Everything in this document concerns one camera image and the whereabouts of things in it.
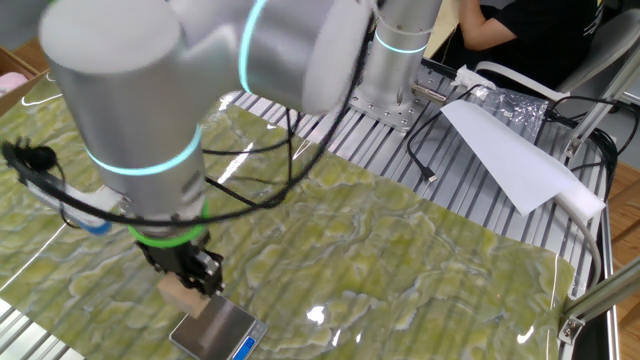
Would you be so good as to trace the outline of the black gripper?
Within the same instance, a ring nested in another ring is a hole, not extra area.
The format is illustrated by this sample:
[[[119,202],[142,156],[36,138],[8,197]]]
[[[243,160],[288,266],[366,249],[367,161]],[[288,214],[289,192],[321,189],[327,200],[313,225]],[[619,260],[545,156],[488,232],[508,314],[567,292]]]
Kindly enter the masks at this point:
[[[205,234],[199,235],[195,242],[187,241],[172,248],[151,247],[140,241],[136,241],[136,245],[157,272],[173,274],[185,288],[212,297],[224,292],[222,272],[219,269],[212,274],[206,272],[206,266],[197,258],[209,240],[210,236]]]

